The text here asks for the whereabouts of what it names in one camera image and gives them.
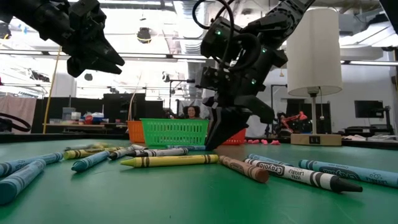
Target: white lampshade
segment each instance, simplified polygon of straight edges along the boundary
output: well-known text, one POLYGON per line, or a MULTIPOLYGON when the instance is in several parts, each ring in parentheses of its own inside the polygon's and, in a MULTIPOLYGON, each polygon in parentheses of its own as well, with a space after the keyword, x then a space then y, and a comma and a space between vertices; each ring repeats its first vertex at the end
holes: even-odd
POLYGON ((308 88, 320 87, 322 95, 341 91, 338 13, 312 9, 287 39, 287 91, 309 96, 308 88))

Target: lamp base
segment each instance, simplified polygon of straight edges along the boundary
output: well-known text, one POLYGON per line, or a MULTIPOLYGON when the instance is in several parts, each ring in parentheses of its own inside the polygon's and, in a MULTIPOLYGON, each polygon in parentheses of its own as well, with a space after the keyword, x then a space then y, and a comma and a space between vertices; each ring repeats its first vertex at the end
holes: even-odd
POLYGON ((341 146, 339 134, 292 134, 290 143, 304 146, 341 146))

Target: computer screen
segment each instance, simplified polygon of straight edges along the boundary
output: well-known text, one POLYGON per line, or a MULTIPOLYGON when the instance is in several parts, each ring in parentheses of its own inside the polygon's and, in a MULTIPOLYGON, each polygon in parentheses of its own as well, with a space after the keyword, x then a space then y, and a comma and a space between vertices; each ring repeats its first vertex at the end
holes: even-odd
POLYGON ((383 101, 378 100, 356 100, 356 118, 384 118, 383 101))

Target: green plastic basket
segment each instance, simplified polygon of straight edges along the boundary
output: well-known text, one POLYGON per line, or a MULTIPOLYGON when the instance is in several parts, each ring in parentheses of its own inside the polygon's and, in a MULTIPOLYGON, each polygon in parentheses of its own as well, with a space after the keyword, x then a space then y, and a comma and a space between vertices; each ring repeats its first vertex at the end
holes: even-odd
POLYGON ((141 119, 147 146, 205 144, 208 120, 141 119))

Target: crayon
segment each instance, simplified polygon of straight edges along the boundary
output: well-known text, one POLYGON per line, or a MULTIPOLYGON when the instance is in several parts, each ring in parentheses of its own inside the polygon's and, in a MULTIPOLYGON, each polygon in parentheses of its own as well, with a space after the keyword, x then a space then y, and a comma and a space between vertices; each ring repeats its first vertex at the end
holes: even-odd
POLYGON ((252 178, 260 183, 265 183, 269 179, 268 171, 249 165, 245 162, 232 159, 226 156, 220 156, 220 162, 230 169, 240 172, 241 174, 252 178))
POLYGON ((71 151, 71 150, 80 150, 80 149, 100 149, 104 147, 109 147, 110 144, 108 143, 103 143, 103 142, 97 142, 94 144, 82 144, 82 145, 77 145, 77 146, 70 146, 66 147, 63 151, 71 151))
POLYGON ((117 151, 112 152, 112 153, 109 155, 109 158, 110 158, 111 160, 116 160, 116 159, 119 159, 119 158, 122 158, 122 157, 126 156, 127 153, 132 152, 132 151, 133 151, 133 149, 130 149, 130 148, 127 148, 127 149, 120 149, 120 150, 117 150, 117 151))
POLYGON ((305 159, 298 162, 298 166, 303 169, 334 174, 346 179, 362 180, 364 182, 398 188, 398 173, 395 172, 332 164, 329 162, 309 161, 305 159))
POLYGON ((0 181, 0 205, 13 201, 43 171, 45 165, 43 159, 37 159, 0 181))
POLYGON ((270 159, 268 157, 259 156, 259 155, 256 155, 256 154, 250 154, 250 155, 248 155, 248 158, 249 159, 257 159, 257 160, 260 160, 260 161, 270 162, 270 163, 274 163, 274 164, 279 164, 279 165, 283 165, 283 166, 293 166, 292 164, 288 164, 288 163, 285 163, 285 162, 277 161, 275 159, 270 159))
POLYGON ((128 155, 132 157, 155 157, 155 156, 184 156, 188 154, 188 149, 164 149, 164 150, 142 150, 132 151, 128 155))
POLYGON ((76 172, 82 172, 84 170, 87 170, 88 168, 92 167, 93 165, 104 161, 106 158, 109 156, 109 151, 103 151, 99 152, 97 154, 88 156, 84 159, 80 159, 79 161, 76 161, 72 165, 72 170, 76 172))
POLYGON ((136 145, 136 144, 132 144, 130 147, 128 147, 129 149, 133 149, 133 150, 145 150, 148 149, 147 147, 144 146, 140 146, 140 145, 136 145))
POLYGON ((103 151, 108 151, 108 152, 114 152, 120 149, 125 149, 123 147, 109 147, 109 148, 102 148, 102 149, 81 149, 81 150, 71 150, 71 151, 66 151, 63 153, 63 158, 64 159, 76 159, 76 158, 84 158, 87 156, 91 156, 93 154, 103 152, 103 151))
POLYGON ((145 150, 133 150, 130 151, 126 154, 126 156, 131 156, 131 157, 147 157, 148 153, 147 152, 152 152, 152 151, 159 151, 160 149, 145 149, 145 150))
POLYGON ((177 149, 177 148, 184 148, 188 149, 189 151, 205 151, 206 146, 167 146, 167 149, 177 149))
POLYGON ((178 166, 192 164, 211 164, 218 161, 217 155, 137 157, 121 161, 122 165, 139 167, 178 166))
POLYGON ((312 185, 334 192, 362 192, 362 187, 336 175, 315 172, 312 170, 284 166, 270 162, 263 162, 255 159, 246 159, 246 163, 268 170, 271 174, 285 179, 294 180, 304 184, 312 185))
POLYGON ((3 162, 0 163, 0 177, 8 176, 27 164, 36 161, 37 159, 43 159, 46 164, 51 164, 60 161, 62 157, 63 156, 61 152, 56 152, 42 156, 35 156, 28 159, 18 159, 14 161, 3 162))

